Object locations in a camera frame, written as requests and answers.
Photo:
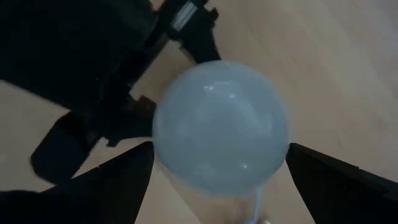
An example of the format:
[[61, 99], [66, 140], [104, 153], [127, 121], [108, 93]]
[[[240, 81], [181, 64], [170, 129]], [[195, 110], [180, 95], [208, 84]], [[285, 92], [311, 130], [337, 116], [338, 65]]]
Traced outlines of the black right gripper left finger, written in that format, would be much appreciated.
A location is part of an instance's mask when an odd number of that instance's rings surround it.
[[42, 192], [1, 192], [1, 223], [134, 223], [154, 165], [146, 141]]

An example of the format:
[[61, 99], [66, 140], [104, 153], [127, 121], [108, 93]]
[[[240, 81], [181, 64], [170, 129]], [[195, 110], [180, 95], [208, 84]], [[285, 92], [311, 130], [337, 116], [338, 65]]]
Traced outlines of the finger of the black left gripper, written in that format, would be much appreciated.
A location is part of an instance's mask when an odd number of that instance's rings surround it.
[[213, 35], [218, 16], [215, 8], [208, 11], [203, 6], [183, 6], [175, 16], [174, 40], [196, 63], [221, 59]]
[[157, 105], [142, 95], [137, 100], [129, 96], [109, 117], [105, 129], [107, 146], [116, 147], [124, 139], [151, 137], [154, 112]]

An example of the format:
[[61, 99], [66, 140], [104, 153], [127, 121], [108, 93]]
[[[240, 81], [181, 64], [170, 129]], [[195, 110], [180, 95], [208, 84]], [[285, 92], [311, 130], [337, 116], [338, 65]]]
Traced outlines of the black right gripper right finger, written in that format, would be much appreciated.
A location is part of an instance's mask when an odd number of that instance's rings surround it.
[[397, 223], [397, 182], [297, 143], [285, 160], [316, 224]]

